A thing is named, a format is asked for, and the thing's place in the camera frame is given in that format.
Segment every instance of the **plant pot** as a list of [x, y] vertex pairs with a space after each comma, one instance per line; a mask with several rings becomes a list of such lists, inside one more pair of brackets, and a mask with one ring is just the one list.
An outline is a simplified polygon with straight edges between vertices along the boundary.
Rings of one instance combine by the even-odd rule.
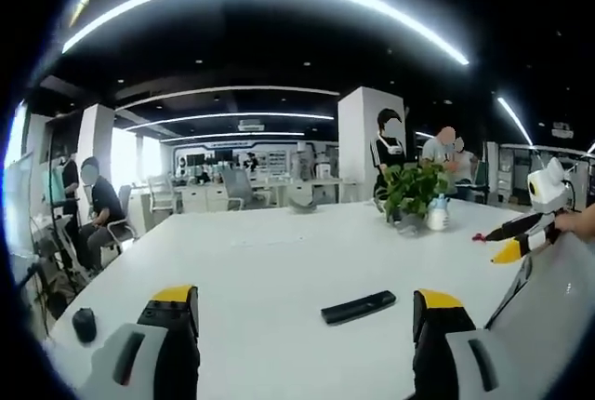
[[424, 218], [417, 214], [401, 213], [401, 221], [395, 224], [399, 234], [407, 237], [417, 237], [426, 228]]

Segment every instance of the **computer mouse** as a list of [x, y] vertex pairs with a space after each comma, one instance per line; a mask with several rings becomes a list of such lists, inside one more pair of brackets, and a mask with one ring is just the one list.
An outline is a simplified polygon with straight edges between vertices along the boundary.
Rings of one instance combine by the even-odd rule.
[[73, 316], [73, 327], [76, 337], [83, 343], [91, 342], [97, 337], [95, 315], [91, 309], [79, 309]]

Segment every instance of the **window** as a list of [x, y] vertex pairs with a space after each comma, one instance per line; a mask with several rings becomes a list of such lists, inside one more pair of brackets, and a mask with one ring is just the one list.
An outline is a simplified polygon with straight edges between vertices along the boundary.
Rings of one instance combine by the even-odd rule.
[[112, 130], [112, 186], [116, 192], [123, 184], [140, 181], [137, 173], [137, 136], [115, 128]]
[[142, 138], [142, 173], [145, 179], [163, 174], [161, 142], [155, 138]]
[[15, 116], [12, 119], [10, 127], [10, 137], [8, 138], [7, 155], [4, 158], [4, 168], [6, 169], [21, 156], [22, 139], [25, 130], [25, 118], [27, 117], [27, 107], [21, 102], [15, 110]]

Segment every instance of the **man sitting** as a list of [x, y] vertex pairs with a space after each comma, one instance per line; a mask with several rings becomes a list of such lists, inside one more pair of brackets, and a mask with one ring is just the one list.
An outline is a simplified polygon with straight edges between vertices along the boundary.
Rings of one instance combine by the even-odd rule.
[[[77, 257], [87, 269], [98, 272], [101, 270], [101, 247], [113, 240], [106, 225], [122, 220], [125, 216], [113, 186], [99, 174], [99, 161], [94, 156], [83, 162], [81, 179], [85, 185], [92, 186], [91, 198], [95, 218], [79, 232]], [[120, 233], [124, 228], [124, 225], [117, 225], [114, 229], [116, 233]]]

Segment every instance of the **white shirt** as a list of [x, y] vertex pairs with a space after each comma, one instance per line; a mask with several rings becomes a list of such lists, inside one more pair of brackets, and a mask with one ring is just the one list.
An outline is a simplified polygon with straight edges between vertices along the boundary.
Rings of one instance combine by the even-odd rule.
[[455, 181], [461, 181], [467, 179], [473, 182], [471, 176], [471, 157], [473, 153], [463, 151], [461, 153], [455, 153], [455, 161], [458, 163], [458, 168], [455, 172]]

